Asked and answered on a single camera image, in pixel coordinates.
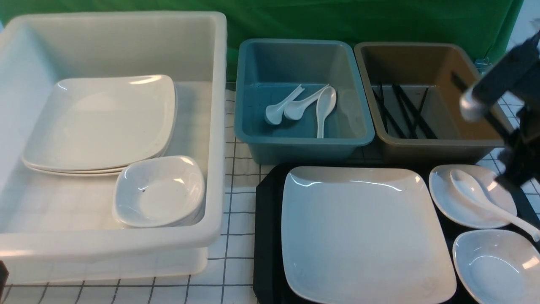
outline plastic bin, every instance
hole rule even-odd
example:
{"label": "plastic bin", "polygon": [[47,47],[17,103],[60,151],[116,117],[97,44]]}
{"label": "plastic bin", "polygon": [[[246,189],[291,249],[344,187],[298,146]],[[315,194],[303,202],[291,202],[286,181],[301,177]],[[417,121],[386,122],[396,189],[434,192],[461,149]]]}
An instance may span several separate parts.
{"label": "plastic bin", "polygon": [[[460,114],[461,92],[451,82],[455,72],[467,85],[480,77],[465,52],[452,44],[435,43],[360,43],[354,48],[369,108],[384,161],[391,163],[476,163],[503,140],[483,120],[465,121]],[[399,138],[388,123],[385,130],[381,110],[373,90],[383,88],[385,107],[401,130],[408,130],[392,84],[400,85],[418,109],[426,91],[422,117],[437,139],[426,139],[417,128],[418,139]],[[511,130],[499,105],[492,112]],[[407,109],[411,121],[413,115]]]}
{"label": "plastic bin", "polygon": [[[326,84],[337,104],[316,138],[315,103],[301,120],[265,121],[268,105],[279,103],[298,85],[303,99]],[[251,39],[240,46],[234,131],[259,164],[342,161],[375,136],[353,50],[339,41]]]}
{"label": "plastic bin", "polygon": [[[0,260],[9,283],[204,269],[222,219],[226,48],[227,22],[219,12],[28,15],[6,26],[0,34]],[[206,179],[199,221],[123,229],[111,213],[116,176],[54,176],[22,164],[21,152],[58,81],[155,74],[173,79],[177,97],[165,155],[192,157]]]}

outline brown plastic bin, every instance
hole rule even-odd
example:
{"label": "brown plastic bin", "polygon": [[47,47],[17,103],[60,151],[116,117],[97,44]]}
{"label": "brown plastic bin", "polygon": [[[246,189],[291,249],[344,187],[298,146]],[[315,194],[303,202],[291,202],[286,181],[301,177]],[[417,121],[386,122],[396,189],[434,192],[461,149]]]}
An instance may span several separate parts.
{"label": "brown plastic bin", "polygon": [[[451,72],[467,85],[480,77],[461,48],[452,44],[368,42],[356,45],[354,53],[379,138],[374,144],[380,145],[385,162],[476,163],[503,146],[503,140],[487,121],[470,123],[461,117],[461,92],[451,82]],[[417,109],[428,89],[421,114],[437,139],[426,139],[419,127],[418,139],[399,138],[390,123],[386,132],[373,94],[374,89],[380,95],[380,85],[385,107],[400,129],[407,134],[409,131],[392,84],[400,85]],[[492,112],[508,130],[512,129],[499,105]],[[411,112],[407,113],[414,121]]]}

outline white plastic spoon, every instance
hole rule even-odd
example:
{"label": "white plastic spoon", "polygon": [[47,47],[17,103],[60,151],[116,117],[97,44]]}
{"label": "white plastic spoon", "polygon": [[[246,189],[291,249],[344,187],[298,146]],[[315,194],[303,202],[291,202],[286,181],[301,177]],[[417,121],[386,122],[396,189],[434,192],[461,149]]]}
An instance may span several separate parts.
{"label": "white plastic spoon", "polygon": [[302,100],[294,100],[289,102],[289,104],[285,106],[285,111],[283,112],[283,114],[285,114],[285,117],[290,120],[300,120],[307,107],[310,106],[314,101],[319,99],[322,91],[327,87],[328,85],[325,85],[322,89]]}
{"label": "white plastic spoon", "polygon": [[474,205],[480,208],[491,211],[500,216],[502,219],[507,220],[512,224],[520,227],[525,232],[530,234],[535,242],[540,241],[540,230],[520,219],[519,217],[508,213],[501,207],[493,204],[486,197],[480,184],[478,184],[476,179],[470,174],[459,169],[453,169],[452,171],[450,171],[450,180],[452,180],[452,184],[454,184],[457,192],[460,193],[468,201],[472,202]]}
{"label": "white plastic spoon", "polygon": [[315,110],[317,114],[317,138],[324,138],[325,120],[332,110],[334,110],[337,98],[334,88],[326,87],[322,90]]}
{"label": "white plastic spoon", "polygon": [[299,85],[294,91],[292,91],[289,96],[285,97],[280,103],[272,104],[266,107],[265,111],[265,120],[269,124],[278,125],[283,119],[283,111],[285,106],[298,97],[305,89]]}

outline green cloth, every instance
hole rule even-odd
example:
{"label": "green cloth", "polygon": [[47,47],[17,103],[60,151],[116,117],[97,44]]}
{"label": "green cloth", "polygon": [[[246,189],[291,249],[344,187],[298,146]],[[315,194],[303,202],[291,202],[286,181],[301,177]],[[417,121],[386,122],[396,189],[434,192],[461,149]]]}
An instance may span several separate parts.
{"label": "green cloth", "polygon": [[228,23],[227,79],[249,38],[448,42],[471,58],[505,52],[523,0],[0,0],[3,24],[18,15],[136,10],[212,10]]}

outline square plate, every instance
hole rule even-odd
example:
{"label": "square plate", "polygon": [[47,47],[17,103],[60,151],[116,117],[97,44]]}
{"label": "square plate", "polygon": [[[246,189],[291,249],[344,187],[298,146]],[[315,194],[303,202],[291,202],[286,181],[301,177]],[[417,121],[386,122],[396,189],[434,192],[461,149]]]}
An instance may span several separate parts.
{"label": "square plate", "polygon": [[165,75],[62,80],[49,95],[23,162],[49,171],[126,166],[159,154],[175,117],[174,84]]}
{"label": "square plate", "polygon": [[294,168],[281,220],[285,276],[307,300],[428,304],[456,291],[435,208],[413,171]]}

